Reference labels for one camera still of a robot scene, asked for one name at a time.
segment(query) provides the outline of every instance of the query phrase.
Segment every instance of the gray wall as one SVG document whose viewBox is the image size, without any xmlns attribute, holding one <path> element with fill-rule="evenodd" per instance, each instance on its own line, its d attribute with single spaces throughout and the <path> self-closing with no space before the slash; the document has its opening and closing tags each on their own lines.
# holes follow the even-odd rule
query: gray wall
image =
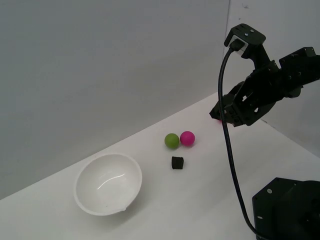
<svg viewBox="0 0 320 240">
<path fill-rule="evenodd" d="M 231 0 L 228 30 L 246 23 L 262 32 L 266 36 L 264 46 L 267 53 L 280 66 L 280 58 L 302 47 L 312 46 L 320 55 L 319 10 L 318 0 Z M 250 60 L 232 55 L 225 73 L 226 86 L 230 89 L 243 81 L 253 67 Z M 283 99 L 263 117 L 268 124 L 318 157 L 319 93 L 320 81 L 310 83 L 298 98 Z"/>
<path fill-rule="evenodd" d="M 228 6 L 0 0 L 0 199 L 216 92 Z"/>
</svg>

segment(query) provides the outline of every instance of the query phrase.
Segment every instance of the green ball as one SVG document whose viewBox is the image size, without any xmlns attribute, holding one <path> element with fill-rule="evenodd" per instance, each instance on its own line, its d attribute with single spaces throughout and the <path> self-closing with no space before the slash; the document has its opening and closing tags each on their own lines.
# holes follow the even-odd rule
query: green ball
<svg viewBox="0 0 320 240">
<path fill-rule="evenodd" d="M 164 144 L 170 149 L 176 149 L 179 146 L 180 140 L 177 134 L 169 133 L 164 138 Z"/>
</svg>

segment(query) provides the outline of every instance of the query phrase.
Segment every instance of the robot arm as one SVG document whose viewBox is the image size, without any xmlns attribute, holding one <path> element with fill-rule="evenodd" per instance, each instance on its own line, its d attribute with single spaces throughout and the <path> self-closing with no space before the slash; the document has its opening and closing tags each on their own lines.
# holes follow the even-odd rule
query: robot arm
<svg viewBox="0 0 320 240">
<path fill-rule="evenodd" d="M 303 47 L 281 58 L 279 69 L 263 47 L 266 37 L 262 33 L 240 24 L 231 29 L 224 45 L 228 47 L 236 39 L 244 43 L 238 53 L 244 59 L 251 59 L 255 69 L 245 81 L 223 96 L 226 121 L 234 127 L 252 125 L 277 101 L 298 97 L 304 85 L 320 79 L 320 56 L 312 47 Z M 221 119 L 219 103 L 210 115 L 213 119 Z"/>
</svg>

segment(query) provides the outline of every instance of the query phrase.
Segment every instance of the black cable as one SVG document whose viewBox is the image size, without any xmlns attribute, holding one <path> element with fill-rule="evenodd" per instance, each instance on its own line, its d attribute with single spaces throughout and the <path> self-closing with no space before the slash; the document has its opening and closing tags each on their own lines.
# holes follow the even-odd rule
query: black cable
<svg viewBox="0 0 320 240">
<path fill-rule="evenodd" d="M 269 240 L 269 238 L 267 238 L 265 236 L 262 236 L 255 229 L 255 227 L 251 224 L 251 222 L 249 220 L 249 217 L 248 217 L 248 214 L 247 214 L 247 210 L 246 210 L 246 206 L 245 206 L 245 202 L 244 202 L 244 199 L 242 197 L 241 189 L 240 189 L 238 178 L 237 178 L 235 162 L 234 162 L 234 157 L 233 157 L 232 147 L 231 147 L 231 142 L 230 142 L 230 136 L 229 136 L 228 126 L 227 126 L 226 116 L 225 116 L 225 108 L 224 108 L 225 105 L 224 105 L 224 99 L 223 99 L 223 93 L 222 93 L 225 68 L 226 68 L 227 61 L 228 61 L 230 55 L 235 50 L 239 51 L 242 48 L 242 46 L 239 46 L 239 41 L 236 42 L 236 40 L 235 40 L 230 45 L 230 48 L 229 48 L 228 52 L 226 53 L 226 55 L 224 56 L 223 61 L 222 61 L 222 65 L 221 65 L 220 73 L 219 73 L 219 79 L 218 79 L 218 98 L 219 98 L 220 116 L 221 116 L 222 128 L 223 128 L 223 133 L 224 133 L 224 138 L 225 138 L 226 150 L 227 150 L 228 158 L 229 158 L 231 175 L 232 175 L 232 179 L 233 179 L 236 195 L 237 195 L 239 203 L 240 203 L 240 207 L 241 207 L 241 210 L 242 210 L 242 214 L 243 214 L 244 220 L 245 220 L 246 224 L 248 225 L 248 227 L 251 229 L 251 231 L 256 236 L 260 237 L 261 239 Z"/>
</svg>

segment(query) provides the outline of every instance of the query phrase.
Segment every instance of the white bowl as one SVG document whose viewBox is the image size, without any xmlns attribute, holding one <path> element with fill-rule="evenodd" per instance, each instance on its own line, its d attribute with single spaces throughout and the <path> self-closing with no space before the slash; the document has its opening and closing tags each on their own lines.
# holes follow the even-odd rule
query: white bowl
<svg viewBox="0 0 320 240">
<path fill-rule="evenodd" d="M 124 154 L 107 154 L 89 162 L 74 184 L 74 199 L 88 214 L 106 216 L 126 210 L 141 188 L 138 163 Z"/>
</svg>

